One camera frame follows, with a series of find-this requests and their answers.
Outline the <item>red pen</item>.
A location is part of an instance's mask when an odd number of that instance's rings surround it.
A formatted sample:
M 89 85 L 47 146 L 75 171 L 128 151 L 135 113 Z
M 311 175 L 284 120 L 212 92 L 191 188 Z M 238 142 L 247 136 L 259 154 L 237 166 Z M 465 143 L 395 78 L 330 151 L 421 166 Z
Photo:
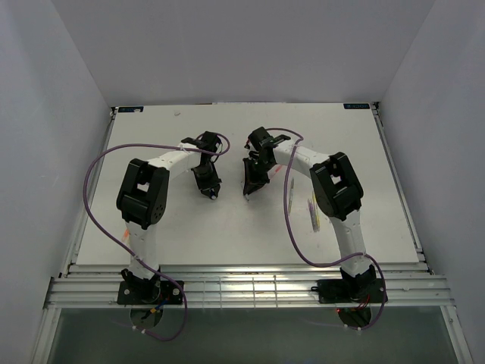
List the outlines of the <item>red pen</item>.
M 268 172 L 268 178 L 272 179 L 281 169 L 282 165 L 275 165 L 271 170 Z

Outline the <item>grey silver pen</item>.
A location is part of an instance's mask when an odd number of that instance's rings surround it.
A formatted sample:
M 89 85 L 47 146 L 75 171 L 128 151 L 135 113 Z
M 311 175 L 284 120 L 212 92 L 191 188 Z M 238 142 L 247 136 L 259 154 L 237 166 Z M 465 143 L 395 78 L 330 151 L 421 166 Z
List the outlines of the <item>grey silver pen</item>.
M 294 179 L 294 177 L 292 177 L 290 182 L 289 182 L 289 189 L 288 189 L 288 193 L 287 193 L 287 213 L 288 213 L 288 216 L 291 214 L 291 211 L 292 211 L 294 186 L 295 186 L 295 179 Z

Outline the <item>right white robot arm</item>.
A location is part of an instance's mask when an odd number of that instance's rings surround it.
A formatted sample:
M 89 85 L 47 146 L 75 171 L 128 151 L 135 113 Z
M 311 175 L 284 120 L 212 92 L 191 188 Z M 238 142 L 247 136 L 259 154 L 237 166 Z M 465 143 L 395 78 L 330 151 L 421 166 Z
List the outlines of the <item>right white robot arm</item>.
M 248 136 L 243 194 L 248 196 L 269 184 L 268 173 L 276 165 L 286 167 L 285 183 L 291 170 L 308 177 L 318 208 L 329 218 L 336 235 L 341 258 L 335 264 L 340 267 L 343 294 L 351 301 L 361 300 L 377 276 L 361 231 L 364 191 L 348 156 L 343 152 L 315 152 L 299 146 L 302 136 L 293 140 L 283 133 L 272 136 L 270 132 L 260 127 Z

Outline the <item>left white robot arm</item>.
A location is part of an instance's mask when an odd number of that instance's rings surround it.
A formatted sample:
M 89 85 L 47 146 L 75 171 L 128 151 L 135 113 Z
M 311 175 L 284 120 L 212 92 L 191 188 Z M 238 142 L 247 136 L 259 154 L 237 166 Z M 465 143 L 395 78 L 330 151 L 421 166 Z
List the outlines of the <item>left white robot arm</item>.
M 155 225 L 166 211 L 169 183 L 191 170 L 199 192 L 217 199 L 221 179 L 212 156 L 220 147 L 221 138 L 206 131 L 198 139 L 182 140 L 177 150 L 148 161 L 135 158 L 128 164 L 116 206 L 125 221 L 128 247 L 134 256 L 121 275 L 128 289 L 144 303 L 156 301 L 161 293 L 155 273 L 159 269 Z

